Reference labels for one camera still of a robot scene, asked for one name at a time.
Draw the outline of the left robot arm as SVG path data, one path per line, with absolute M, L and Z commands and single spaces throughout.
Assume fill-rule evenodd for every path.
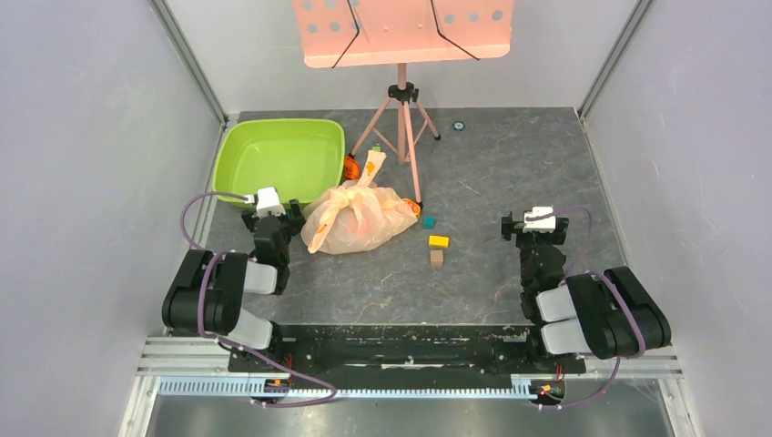
M 275 371 L 286 359 L 279 325 L 244 308 L 248 293 L 280 295 L 290 277 L 290 242 L 305 225 L 300 202 L 292 199 L 281 215 L 244 211 L 254 249 L 222 257 L 191 249 L 180 264 L 161 307 L 164 325 L 173 330 L 218 335 L 251 348 L 251 359 Z

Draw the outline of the translucent orange plastic bag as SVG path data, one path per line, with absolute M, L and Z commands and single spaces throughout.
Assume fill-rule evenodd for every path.
M 324 191 L 302 210 L 306 223 L 300 238 L 309 253 L 373 250 L 417 223 L 408 201 L 373 182 L 386 158 L 369 151 L 358 179 Z

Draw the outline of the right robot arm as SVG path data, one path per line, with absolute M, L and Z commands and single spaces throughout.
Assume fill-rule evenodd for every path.
M 519 250 L 523 315 L 536 326 L 528 364 L 549 371 L 566 354 L 637 358 L 670 345 L 665 314 L 627 266 L 573 274 L 560 250 L 570 220 L 564 211 L 533 207 L 501 219 L 501 235 Z

